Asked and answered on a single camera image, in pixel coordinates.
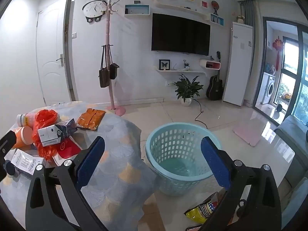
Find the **orange white paper cup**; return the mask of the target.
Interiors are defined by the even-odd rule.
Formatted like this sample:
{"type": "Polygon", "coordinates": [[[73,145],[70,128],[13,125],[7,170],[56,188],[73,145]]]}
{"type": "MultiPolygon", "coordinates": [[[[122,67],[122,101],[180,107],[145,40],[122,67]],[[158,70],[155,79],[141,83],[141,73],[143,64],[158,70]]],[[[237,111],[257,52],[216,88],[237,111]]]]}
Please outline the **orange white paper cup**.
{"type": "Polygon", "coordinates": [[[29,126],[17,127],[12,129],[16,135],[16,143],[13,146],[15,148],[22,148],[33,144],[32,133],[33,130],[29,126]]]}

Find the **pink yogurt bottle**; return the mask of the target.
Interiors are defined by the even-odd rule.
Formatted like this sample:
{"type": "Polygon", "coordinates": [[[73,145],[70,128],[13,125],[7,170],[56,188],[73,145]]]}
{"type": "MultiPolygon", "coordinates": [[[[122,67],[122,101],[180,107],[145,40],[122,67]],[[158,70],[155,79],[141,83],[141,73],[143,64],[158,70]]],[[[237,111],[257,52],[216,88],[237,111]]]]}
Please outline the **pink yogurt bottle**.
{"type": "Polygon", "coordinates": [[[17,125],[19,127],[34,127],[35,113],[18,114],[17,115],[17,125]]]}

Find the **orange plastic bag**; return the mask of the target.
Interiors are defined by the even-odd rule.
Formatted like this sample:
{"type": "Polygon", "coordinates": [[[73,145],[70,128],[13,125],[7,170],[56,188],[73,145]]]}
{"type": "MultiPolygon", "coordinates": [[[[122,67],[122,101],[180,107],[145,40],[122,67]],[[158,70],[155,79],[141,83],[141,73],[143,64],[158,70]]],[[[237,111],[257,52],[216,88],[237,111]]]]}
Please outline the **orange plastic bag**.
{"type": "Polygon", "coordinates": [[[58,113],[55,110],[40,110],[34,118],[32,139],[33,144],[38,150],[38,155],[49,161],[57,150],[48,142],[52,139],[48,128],[57,123],[58,113]]]}

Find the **blue white milk carton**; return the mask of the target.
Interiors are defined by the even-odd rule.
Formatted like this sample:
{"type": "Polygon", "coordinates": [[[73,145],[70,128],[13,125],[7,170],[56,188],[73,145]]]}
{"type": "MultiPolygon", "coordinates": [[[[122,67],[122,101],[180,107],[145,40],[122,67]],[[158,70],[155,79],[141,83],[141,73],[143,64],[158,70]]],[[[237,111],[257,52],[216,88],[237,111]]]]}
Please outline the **blue white milk carton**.
{"type": "Polygon", "coordinates": [[[63,139],[77,131],[75,120],[69,119],[38,130],[43,147],[61,143],[63,139]]]}

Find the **red white paper bag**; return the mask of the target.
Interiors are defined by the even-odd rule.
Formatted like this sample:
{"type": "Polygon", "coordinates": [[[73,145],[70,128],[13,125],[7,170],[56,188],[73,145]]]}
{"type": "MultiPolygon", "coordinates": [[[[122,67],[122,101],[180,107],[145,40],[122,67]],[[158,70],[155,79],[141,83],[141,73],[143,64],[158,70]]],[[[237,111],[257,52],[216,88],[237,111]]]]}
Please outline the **red white paper bag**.
{"type": "Polygon", "coordinates": [[[61,166],[66,160],[73,160],[78,153],[81,152],[81,147],[69,136],[59,144],[55,144],[57,153],[53,156],[53,160],[57,166],[61,166]]]}

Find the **orange foil snack packet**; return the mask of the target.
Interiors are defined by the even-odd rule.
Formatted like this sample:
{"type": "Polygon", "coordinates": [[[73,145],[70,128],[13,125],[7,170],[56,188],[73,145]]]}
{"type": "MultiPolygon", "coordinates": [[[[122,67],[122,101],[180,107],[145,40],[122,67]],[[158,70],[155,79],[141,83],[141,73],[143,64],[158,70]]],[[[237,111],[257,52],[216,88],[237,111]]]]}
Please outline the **orange foil snack packet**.
{"type": "Polygon", "coordinates": [[[105,110],[88,108],[76,121],[76,126],[81,129],[96,131],[105,116],[105,110]]]}

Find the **white printed paper leaflet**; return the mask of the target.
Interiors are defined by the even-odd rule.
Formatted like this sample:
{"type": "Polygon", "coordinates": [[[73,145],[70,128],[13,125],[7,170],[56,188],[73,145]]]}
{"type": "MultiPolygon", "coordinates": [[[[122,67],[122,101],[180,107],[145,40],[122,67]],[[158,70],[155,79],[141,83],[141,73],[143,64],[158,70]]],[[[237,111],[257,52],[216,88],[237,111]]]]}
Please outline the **white printed paper leaflet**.
{"type": "Polygon", "coordinates": [[[35,168],[40,164],[45,165],[46,160],[43,157],[33,157],[32,155],[17,149],[13,155],[11,163],[20,171],[33,175],[35,168]]]}

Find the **yellow blue snack bag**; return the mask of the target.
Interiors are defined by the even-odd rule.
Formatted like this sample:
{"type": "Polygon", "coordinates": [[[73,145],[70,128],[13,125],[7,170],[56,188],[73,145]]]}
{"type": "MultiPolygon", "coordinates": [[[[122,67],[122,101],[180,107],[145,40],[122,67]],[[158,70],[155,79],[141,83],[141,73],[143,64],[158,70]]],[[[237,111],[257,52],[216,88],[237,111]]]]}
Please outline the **yellow blue snack bag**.
{"type": "Polygon", "coordinates": [[[202,203],[184,212],[184,215],[198,224],[203,224],[213,214],[220,201],[224,198],[225,191],[219,191],[211,194],[202,203]]]}

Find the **pink floor mat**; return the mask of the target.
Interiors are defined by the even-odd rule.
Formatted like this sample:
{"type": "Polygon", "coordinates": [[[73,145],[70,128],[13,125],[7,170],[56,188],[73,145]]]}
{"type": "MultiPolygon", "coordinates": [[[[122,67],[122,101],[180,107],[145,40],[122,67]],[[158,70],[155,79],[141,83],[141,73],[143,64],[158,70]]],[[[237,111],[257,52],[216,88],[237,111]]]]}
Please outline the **pink floor mat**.
{"type": "Polygon", "coordinates": [[[257,145],[261,137],[256,128],[247,124],[236,126],[233,132],[252,147],[257,145]]]}

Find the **grey sofa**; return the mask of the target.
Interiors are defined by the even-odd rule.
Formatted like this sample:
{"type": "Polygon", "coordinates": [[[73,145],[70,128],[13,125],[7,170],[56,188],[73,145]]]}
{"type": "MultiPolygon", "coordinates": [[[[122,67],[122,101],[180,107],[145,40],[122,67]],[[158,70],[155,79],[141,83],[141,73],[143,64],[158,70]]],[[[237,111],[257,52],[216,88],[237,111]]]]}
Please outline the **grey sofa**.
{"type": "Polygon", "coordinates": [[[289,115],[274,132],[295,152],[297,163],[307,173],[307,125],[289,115]]]}

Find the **light blue plastic basket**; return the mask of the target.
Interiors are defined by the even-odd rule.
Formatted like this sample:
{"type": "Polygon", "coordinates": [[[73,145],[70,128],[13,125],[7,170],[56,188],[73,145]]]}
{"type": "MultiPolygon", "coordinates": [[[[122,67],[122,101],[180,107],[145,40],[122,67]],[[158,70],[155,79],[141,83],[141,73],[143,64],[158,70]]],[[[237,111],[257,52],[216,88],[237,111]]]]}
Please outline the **light blue plastic basket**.
{"type": "Polygon", "coordinates": [[[162,193],[184,195],[213,175],[201,151],[204,137],[221,149],[220,141],[211,131],[192,123],[168,123],[148,136],[146,157],[159,177],[162,193]]]}

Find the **pink coat rack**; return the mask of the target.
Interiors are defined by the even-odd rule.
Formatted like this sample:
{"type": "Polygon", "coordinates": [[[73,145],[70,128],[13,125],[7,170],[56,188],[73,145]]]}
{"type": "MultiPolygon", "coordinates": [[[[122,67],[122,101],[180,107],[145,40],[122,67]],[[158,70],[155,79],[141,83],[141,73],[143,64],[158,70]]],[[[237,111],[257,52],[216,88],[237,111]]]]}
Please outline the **pink coat rack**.
{"type": "Polygon", "coordinates": [[[126,113],[126,109],[123,106],[115,105],[114,103],[114,95],[113,95],[113,87],[112,87],[112,80],[117,77],[117,70],[119,68],[118,64],[115,64],[112,59],[111,53],[111,46],[110,44],[110,21],[111,15],[116,12],[113,10],[113,5],[117,4],[120,0],[112,3],[112,0],[108,0],[107,2],[101,0],[103,5],[106,6],[106,29],[105,29],[105,44],[102,46],[103,53],[101,59],[101,66],[99,70],[99,82],[100,88],[108,88],[109,89],[109,96],[110,96],[110,106],[108,110],[116,114],[117,116],[123,116],[126,113]]]}

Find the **brown hanging tote bag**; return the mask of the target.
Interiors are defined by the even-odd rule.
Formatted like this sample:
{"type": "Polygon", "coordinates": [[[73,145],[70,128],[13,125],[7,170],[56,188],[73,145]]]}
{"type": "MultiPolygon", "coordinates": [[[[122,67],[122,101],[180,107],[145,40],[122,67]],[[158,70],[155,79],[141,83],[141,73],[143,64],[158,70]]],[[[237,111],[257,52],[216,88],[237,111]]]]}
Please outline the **brown hanging tote bag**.
{"type": "Polygon", "coordinates": [[[102,46],[101,66],[99,69],[100,88],[106,88],[110,85],[110,74],[106,64],[106,45],[102,46]]]}

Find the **black acoustic guitar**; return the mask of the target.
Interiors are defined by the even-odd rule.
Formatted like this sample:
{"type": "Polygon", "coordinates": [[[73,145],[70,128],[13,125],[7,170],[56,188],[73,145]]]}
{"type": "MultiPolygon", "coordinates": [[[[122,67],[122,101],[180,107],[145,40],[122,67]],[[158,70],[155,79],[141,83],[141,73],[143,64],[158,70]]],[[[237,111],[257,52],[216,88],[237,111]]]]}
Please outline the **black acoustic guitar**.
{"type": "MultiPolygon", "coordinates": [[[[217,51],[216,55],[218,62],[220,62],[221,61],[220,51],[217,51]]],[[[223,86],[222,86],[222,80],[220,79],[220,70],[217,70],[217,74],[210,78],[209,87],[206,91],[206,96],[209,100],[219,101],[222,99],[222,94],[223,94],[223,86]]]]}

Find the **white washing machine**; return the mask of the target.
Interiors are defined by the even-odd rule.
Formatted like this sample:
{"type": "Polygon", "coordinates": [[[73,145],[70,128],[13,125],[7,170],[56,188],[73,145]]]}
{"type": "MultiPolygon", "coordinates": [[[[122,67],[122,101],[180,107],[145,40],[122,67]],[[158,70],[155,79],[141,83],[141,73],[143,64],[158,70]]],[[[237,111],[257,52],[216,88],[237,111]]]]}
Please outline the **white washing machine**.
{"type": "Polygon", "coordinates": [[[262,85],[260,88],[261,104],[268,104],[274,91],[275,77],[271,74],[264,73],[262,85]]]}

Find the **white door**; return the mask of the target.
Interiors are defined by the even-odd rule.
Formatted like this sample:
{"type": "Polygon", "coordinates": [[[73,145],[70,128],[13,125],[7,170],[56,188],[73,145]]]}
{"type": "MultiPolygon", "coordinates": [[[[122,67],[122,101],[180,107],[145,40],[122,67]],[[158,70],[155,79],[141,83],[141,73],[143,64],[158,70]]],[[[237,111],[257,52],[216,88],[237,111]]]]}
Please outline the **white door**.
{"type": "Polygon", "coordinates": [[[39,81],[47,106],[70,102],[66,74],[66,14],[70,0],[58,0],[38,14],[36,54],[39,81]]]}

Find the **white refrigerator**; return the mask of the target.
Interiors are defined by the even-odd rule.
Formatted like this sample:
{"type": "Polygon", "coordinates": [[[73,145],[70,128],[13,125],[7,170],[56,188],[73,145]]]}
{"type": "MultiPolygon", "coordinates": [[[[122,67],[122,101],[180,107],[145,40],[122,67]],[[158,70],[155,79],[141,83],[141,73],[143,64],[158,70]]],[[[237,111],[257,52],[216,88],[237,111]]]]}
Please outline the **white refrigerator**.
{"type": "Polygon", "coordinates": [[[242,106],[252,65],[253,27],[232,23],[228,74],[222,100],[242,106]]]}

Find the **black hanging small bag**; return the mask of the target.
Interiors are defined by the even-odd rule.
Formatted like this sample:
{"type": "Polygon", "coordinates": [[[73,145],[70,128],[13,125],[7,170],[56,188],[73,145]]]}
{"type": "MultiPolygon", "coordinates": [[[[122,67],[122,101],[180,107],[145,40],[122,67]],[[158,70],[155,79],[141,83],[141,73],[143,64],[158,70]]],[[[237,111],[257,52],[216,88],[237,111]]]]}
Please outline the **black hanging small bag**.
{"type": "Polygon", "coordinates": [[[115,80],[117,77],[117,70],[119,69],[119,65],[113,62],[111,46],[112,46],[111,44],[108,45],[109,55],[110,55],[110,79],[115,80]]]}

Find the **green potted plant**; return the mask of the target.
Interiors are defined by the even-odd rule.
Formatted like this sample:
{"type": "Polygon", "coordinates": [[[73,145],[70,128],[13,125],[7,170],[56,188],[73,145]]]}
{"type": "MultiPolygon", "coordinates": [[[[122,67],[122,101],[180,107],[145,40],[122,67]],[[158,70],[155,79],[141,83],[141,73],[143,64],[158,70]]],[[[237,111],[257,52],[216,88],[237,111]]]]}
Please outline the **green potted plant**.
{"type": "Polygon", "coordinates": [[[175,93],[177,99],[185,107],[190,106],[195,97],[200,96],[200,90],[204,87],[204,85],[197,81],[198,77],[196,76],[192,80],[189,80],[184,74],[180,74],[179,80],[172,83],[176,87],[175,93]]]}

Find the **red white cubby shelf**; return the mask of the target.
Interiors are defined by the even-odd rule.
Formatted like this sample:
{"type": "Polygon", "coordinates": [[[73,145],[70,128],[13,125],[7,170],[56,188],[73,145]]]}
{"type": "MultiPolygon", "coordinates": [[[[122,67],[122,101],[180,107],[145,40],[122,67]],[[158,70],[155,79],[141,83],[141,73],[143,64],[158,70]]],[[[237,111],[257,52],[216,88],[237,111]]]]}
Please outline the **red white cubby shelf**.
{"type": "Polygon", "coordinates": [[[221,63],[213,60],[200,59],[199,65],[205,69],[220,70],[221,63]]]}

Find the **red chinese knot ornament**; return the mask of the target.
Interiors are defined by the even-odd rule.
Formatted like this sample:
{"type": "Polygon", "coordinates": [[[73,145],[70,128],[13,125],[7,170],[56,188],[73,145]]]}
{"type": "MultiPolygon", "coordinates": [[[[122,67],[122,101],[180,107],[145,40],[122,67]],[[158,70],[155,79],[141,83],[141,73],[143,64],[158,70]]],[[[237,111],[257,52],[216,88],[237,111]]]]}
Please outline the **red chinese knot ornament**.
{"type": "Polygon", "coordinates": [[[284,44],[283,44],[282,40],[280,39],[280,37],[275,39],[275,41],[272,44],[272,47],[277,51],[275,69],[276,69],[276,71],[278,71],[279,65],[280,65],[280,52],[283,50],[283,47],[284,47],[284,44]]]}

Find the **framed butterfly picture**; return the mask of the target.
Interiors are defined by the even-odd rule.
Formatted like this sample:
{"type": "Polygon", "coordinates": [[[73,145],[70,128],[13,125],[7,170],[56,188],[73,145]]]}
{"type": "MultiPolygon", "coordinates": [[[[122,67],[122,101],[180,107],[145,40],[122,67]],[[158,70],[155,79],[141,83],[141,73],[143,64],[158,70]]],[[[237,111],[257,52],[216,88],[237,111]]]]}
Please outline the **framed butterfly picture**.
{"type": "Polygon", "coordinates": [[[159,60],[159,70],[170,70],[170,60],[160,59],[159,60]]]}

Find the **blue white box shelf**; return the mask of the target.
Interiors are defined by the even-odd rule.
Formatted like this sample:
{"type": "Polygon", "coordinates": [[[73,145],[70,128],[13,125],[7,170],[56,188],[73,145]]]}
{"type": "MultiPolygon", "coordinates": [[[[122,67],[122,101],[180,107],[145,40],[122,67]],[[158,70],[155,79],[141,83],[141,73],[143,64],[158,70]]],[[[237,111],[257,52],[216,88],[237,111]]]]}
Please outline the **blue white box shelf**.
{"type": "Polygon", "coordinates": [[[150,6],[146,4],[126,4],[125,17],[130,16],[150,16],[150,6]]]}

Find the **white lower wall shelf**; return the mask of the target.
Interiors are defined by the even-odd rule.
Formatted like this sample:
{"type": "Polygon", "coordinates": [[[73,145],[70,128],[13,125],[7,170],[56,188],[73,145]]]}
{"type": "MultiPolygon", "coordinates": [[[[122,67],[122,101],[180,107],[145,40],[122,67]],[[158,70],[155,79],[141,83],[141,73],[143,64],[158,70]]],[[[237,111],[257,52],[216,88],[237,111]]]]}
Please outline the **white lower wall shelf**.
{"type": "Polygon", "coordinates": [[[160,70],[158,69],[156,66],[153,66],[153,69],[157,72],[161,72],[161,73],[179,73],[179,74],[183,74],[183,73],[192,73],[192,74],[204,74],[205,76],[207,76],[206,72],[202,71],[202,70],[178,70],[178,69],[170,69],[170,70],[160,70]]]}

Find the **panda wall clock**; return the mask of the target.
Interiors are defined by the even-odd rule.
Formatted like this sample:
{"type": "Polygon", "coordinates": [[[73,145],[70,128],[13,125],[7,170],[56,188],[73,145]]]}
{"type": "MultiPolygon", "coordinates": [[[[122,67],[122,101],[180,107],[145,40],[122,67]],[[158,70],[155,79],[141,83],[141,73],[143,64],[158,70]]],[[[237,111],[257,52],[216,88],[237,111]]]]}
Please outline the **panda wall clock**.
{"type": "Polygon", "coordinates": [[[107,9],[105,0],[86,0],[82,7],[82,11],[87,23],[99,22],[107,9]]]}

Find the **black wall television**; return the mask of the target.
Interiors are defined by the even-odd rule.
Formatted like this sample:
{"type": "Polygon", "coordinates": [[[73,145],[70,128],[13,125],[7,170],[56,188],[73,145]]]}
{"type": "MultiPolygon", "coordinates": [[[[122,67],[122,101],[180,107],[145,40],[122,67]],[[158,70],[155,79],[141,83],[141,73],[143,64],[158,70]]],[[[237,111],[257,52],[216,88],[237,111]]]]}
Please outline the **black wall television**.
{"type": "Polygon", "coordinates": [[[210,25],[165,14],[152,14],[151,50],[209,55],[210,25]]]}

